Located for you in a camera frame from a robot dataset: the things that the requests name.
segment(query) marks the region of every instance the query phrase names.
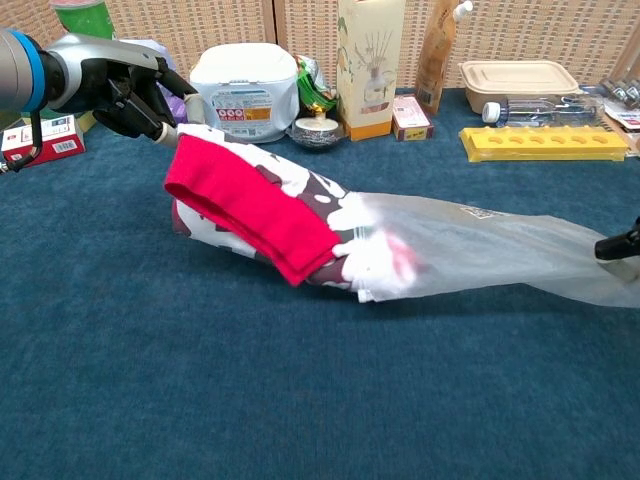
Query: beige woven backdrop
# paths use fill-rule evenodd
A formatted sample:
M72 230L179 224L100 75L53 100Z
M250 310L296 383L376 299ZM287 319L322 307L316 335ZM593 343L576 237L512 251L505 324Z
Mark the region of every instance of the beige woven backdrop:
M207 47L228 42L276 40L292 53L320 61L335 79L337 0L107 0L121 38L165 44L186 75ZM434 0L407 0L399 86L412 86L425 26ZM546 58L580 82L609 74L634 27L640 0L477 0L459 28L447 86L460 86L465 60ZM63 30L48 0L0 0L0 25L46 45Z
M274 0L279 43L319 60L335 79L337 2ZM433 0L406 0L398 85L413 87ZM474 0L458 27L446 84L462 86L457 64L466 60L549 59L584 83L615 67L635 28L640 0Z
M275 42L272 0L106 0L119 38L165 45L188 75L209 47ZM45 46L64 34L49 0L0 0L0 26L31 35Z

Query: yellow ice cube tray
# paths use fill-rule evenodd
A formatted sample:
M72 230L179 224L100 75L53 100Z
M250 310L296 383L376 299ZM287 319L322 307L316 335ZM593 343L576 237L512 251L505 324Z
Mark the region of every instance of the yellow ice cube tray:
M517 160L624 161L627 144L602 127L465 128L460 138L470 162Z

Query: bottle cap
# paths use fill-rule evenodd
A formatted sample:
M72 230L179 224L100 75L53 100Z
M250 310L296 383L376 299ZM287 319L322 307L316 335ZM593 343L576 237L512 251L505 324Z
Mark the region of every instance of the bottle cap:
M472 10L473 2L471 2L471 0L466 0L466 2L461 3L453 10L453 19L456 22L459 22Z
M482 121L484 123L496 123L500 119L500 104L487 102L482 109Z

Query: red and white box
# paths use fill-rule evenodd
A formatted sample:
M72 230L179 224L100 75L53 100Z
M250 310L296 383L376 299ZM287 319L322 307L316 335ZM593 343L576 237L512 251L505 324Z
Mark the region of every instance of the red and white box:
M82 130L73 115L44 120L42 124L42 153L27 167L70 157L86 151ZM33 145L31 125L5 130L2 137L2 155L7 162L26 156Z

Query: white plastic bag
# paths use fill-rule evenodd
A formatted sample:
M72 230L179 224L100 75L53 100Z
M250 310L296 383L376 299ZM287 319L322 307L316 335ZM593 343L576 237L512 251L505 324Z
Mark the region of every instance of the white plastic bag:
M352 275L361 301L526 283L596 305L640 308L640 259L603 268L594 245L604 237L593 230L550 216L422 197L359 195L372 228L361 230L358 244L347 252L360 257ZM396 266L382 268L381 260L393 258L394 249L404 260L395 254Z

